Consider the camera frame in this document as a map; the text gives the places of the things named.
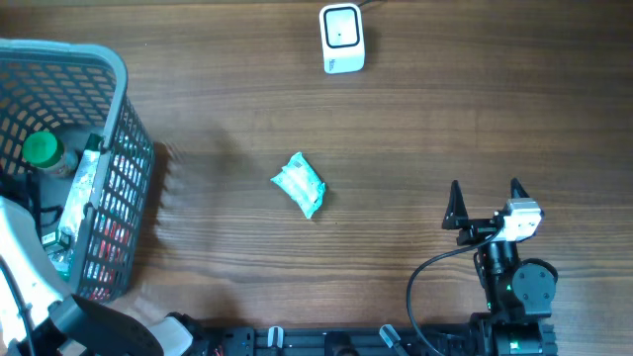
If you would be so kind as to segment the light green wipes packet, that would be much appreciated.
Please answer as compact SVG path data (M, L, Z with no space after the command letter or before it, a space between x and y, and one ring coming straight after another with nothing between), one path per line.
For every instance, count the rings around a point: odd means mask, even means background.
M295 153L270 181L280 187L302 210L307 220L321 207L325 183L304 159Z

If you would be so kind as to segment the red white packet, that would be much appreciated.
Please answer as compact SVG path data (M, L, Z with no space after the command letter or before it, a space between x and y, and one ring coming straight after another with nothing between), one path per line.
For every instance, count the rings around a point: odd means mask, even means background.
M90 263L87 277L95 286L89 292L91 300L110 301L120 287L123 277L125 253L120 241L120 226L116 221L99 214L95 225L95 236L90 243Z

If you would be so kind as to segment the small green white box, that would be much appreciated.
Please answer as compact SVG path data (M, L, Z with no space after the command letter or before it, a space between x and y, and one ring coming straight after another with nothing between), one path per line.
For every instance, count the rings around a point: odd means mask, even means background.
M47 253L55 253L57 251L66 250L70 246L70 237L58 230L46 234L41 239L44 250Z

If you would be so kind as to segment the green lid jar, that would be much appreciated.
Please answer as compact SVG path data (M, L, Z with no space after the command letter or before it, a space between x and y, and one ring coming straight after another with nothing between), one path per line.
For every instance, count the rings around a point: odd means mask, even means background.
M55 134L46 131L29 135L24 141L22 154L31 166L55 177L72 175L79 162L74 150L67 148Z

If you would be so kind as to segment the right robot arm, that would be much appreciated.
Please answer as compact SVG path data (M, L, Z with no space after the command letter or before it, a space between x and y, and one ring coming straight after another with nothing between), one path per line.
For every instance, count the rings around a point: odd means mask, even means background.
M451 183L442 223L459 231L456 243L474 247L474 265L485 291L488 311L469 320L472 355L556 355L552 315L559 279L550 263L522 259L518 244L533 237L545 213L517 179L510 181L510 198L488 219L471 219L460 185Z

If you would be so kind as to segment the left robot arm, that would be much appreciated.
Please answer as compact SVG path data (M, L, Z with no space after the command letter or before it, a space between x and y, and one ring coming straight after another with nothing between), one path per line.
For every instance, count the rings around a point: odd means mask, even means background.
M61 335L99 355L184 355L194 336L176 317L145 326L133 317L72 294L39 243L31 213L1 200L1 328L4 342Z

